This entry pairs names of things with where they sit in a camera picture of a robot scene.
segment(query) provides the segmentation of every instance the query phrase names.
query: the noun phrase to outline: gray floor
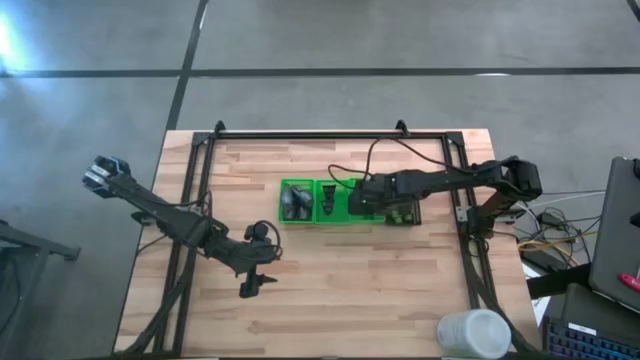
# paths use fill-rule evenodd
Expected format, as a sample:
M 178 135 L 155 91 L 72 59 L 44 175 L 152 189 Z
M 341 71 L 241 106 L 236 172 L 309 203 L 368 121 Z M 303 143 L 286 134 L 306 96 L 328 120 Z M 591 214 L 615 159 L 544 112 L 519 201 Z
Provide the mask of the gray floor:
M 5 1 L 0 64 L 179 69 L 197 4 Z M 624 0 L 212 0 L 194 68 L 639 64 L 640 23 Z M 76 263 L 52 258 L 22 356 L 110 352 L 140 229 L 129 206 L 99 199 L 80 178 L 95 155 L 116 155 L 149 186 L 176 83 L 0 79 L 0 218 L 83 248 Z M 637 94 L 640 76 L 622 75 L 191 79 L 177 127 L 486 127 L 497 157 L 538 164 L 546 191 L 599 189 L 613 156 L 640 154 Z M 602 197 L 557 205 L 591 216 Z

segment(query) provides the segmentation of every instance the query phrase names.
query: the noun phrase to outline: plastic cup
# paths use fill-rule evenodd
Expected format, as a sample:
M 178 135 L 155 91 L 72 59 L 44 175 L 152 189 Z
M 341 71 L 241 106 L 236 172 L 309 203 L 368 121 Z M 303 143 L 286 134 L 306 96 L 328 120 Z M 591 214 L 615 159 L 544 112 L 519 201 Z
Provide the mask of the plastic cup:
M 498 359 L 509 350 L 511 330 L 494 311 L 470 310 L 440 319 L 437 340 L 455 355 Z

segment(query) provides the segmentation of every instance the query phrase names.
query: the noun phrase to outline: green container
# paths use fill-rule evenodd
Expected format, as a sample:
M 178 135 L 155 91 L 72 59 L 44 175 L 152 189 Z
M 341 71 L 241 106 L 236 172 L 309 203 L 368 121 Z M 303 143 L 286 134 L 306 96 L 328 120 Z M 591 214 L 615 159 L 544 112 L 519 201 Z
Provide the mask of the green container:
M 280 194 L 282 194 L 282 189 L 285 185 L 289 186 L 299 186 L 300 188 L 307 190 L 313 194 L 313 179 L 282 179 L 280 181 Z M 282 205 L 280 205 L 280 196 L 278 196 L 278 220 L 282 224 L 313 224 L 313 218 L 315 214 L 313 212 L 315 209 L 312 209 L 311 218 L 309 220 L 285 220 L 284 212 L 282 211 Z
M 356 180 L 340 180 L 340 182 L 347 186 L 353 187 Z M 312 221 L 302 220 L 283 220 L 282 207 L 278 206 L 279 220 L 284 224 L 318 224 L 318 225 L 347 225 L 347 224 L 361 224 L 361 223 L 384 223 L 384 215 L 365 216 L 365 215 L 350 215 L 348 212 L 348 201 L 351 189 L 336 183 L 333 180 L 313 180 L 313 179 L 282 179 L 280 183 L 280 191 L 285 184 L 291 186 L 298 185 L 305 190 L 311 190 L 313 194 L 313 210 Z M 333 210 L 330 214 L 325 213 L 322 206 L 322 202 L 325 201 L 325 193 L 323 186 L 335 185 L 336 191 L 334 194 Z

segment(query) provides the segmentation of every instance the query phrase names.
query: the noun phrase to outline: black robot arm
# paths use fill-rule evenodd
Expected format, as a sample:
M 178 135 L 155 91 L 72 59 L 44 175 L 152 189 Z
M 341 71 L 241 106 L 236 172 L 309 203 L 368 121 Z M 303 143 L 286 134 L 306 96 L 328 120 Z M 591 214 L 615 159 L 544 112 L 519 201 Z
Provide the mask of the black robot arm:
M 496 217 L 505 210 L 517 201 L 531 201 L 542 193 L 536 165 L 512 156 L 466 169 L 373 174 L 356 182 L 349 196 L 349 213 L 385 214 L 395 206 L 425 199 L 432 193 L 478 186 L 497 190 L 484 204 L 467 211 L 466 231 L 483 238 L 491 237 Z
M 87 169 L 82 179 L 85 187 L 102 198 L 119 197 L 140 210 L 132 217 L 141 222 L 142 218 L 155 220 L 158 228 L 174 241 L 198 251 L 207 258 L 215 258 L 227 265 L 236 276 L 248 273 L 247 283 L 242 285 L 240 296 L 251 297 L 258 293 L 262 282 L 275 279 L 256 275 L 256 265 L 269 264 L 278 260 L 282 248 L 272 244 L 267 237 L 267 222 L 258 221 L 247 227 L 245 239 L 236 241 L 227 235 L 229 228 L 220 221 L 202 214 L 201 208 L 187 204 L 170 204 L 136 182 L 131 176 L 129 165 L 116 158 L 98 156 Z M 203 204 L 199 199 L 189 205 Z

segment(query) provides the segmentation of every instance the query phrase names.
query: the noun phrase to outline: wooden table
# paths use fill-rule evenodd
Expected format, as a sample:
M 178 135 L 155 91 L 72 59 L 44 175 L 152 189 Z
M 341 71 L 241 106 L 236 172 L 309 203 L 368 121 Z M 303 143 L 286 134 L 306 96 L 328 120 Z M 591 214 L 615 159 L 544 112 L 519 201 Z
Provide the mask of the wooden table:
M 487 130 L 461 131 L 470 163 L 494 158 Z M 167 133 L 153 191 L 169 202 L 180 200 L 192 133 Z M 442 160 L 438 141 L 407 143 Z M 234 239 L 242 239 L 246 226 L 259 219 L 277 224 L 281 178 L 329 178 L 330 163 L 363 169 L 370 144 L 371 140 L 218 140 L 209 184 L 213 216 L 229 226 Z M 372 172 L 405 168 L 441 170 L 396 143 L 376 146 Z M 478 201 L 492 192 L 476 189 Z M 238 297 L 244 276 L 236 279 L 215 259 L 199 257 L 183 355 L 443 355 L 435 341 L 436 324 L 447 313 L 468 310 L 468 295 L 450 194 L 431 195 L 421 202 L 421 210 L 423 225 L 414 227 L 280 224 L 282 260 L 259 268 L 278 282 L 263 286 L 260 295 L 250 299 Z M 157 229 L 145 229 L 140 245 L 158 235 Z M 116 350 L 136 338 L 160 304 L 170 244 L 162 240 L 136 260 Z M 539 345 L 516 245 L 500 235 L 490 244 L 499 302 L 528 341 Z

